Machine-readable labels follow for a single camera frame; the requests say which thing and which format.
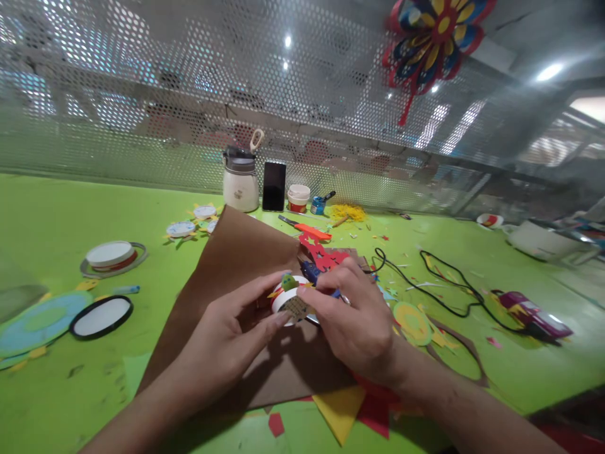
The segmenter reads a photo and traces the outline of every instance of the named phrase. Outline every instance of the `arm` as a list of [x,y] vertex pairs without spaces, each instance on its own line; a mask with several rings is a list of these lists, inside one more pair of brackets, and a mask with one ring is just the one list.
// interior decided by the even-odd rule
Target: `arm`
[[[348,306],[325,295],[340,289]],[[298,295],[315,309],[334,355],[350,369],[416,402],[465,453],[564,453],[554,441],[393,331],[393,314],[352,259]]]
[[285,272],[259,277],[213,301],[175,361],[81,452],[147,452],[237,383],[290,314],[273,314],[245,334],[238,317]]

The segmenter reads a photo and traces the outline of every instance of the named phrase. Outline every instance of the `scissors handle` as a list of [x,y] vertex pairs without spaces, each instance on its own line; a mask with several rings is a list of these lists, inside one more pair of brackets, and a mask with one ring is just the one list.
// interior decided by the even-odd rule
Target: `scissors handle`
[[256,153],[258,148],[265,140],[265,133],[262,129],[255,129],[254,134],[252,134],[252,139],[250,140],[250,151],[252,154]]

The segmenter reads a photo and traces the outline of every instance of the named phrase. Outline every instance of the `hand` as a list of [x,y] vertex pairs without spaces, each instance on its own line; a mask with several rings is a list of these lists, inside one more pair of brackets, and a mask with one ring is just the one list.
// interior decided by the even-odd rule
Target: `hand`
[[[327,295],[335,289],[350,306]],[[353,259],[321,275],[316,289],[303,287],[297,293],[315,309],[332,352],[351,370],[390,388],[406,380],[406,356],[414,355],[414,348],[395,334],[389,306]]]
[[286,271],[254,279],[208,305],[174,363],[166,370],[192,410],[208,405],[239,381],[252,361],[290,318],[279,312],[242,333],[238,317],[280,282]]

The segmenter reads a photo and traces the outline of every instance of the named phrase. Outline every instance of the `left hand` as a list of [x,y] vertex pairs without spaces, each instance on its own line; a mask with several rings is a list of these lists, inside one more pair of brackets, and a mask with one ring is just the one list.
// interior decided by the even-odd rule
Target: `left hand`
[[290,319],[273,314],[242,333],[238,317],[289,272],[260,276],[208,305],[182,352],[165,371],[171,388],[197,410],[237,383],[275,333]]

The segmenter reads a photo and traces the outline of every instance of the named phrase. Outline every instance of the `phone screen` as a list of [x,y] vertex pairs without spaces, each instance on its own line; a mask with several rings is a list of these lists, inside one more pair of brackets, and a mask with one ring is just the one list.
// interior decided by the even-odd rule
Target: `phone screen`
[[263,210],[283,211],[285,198],[285,164],[265,163]]

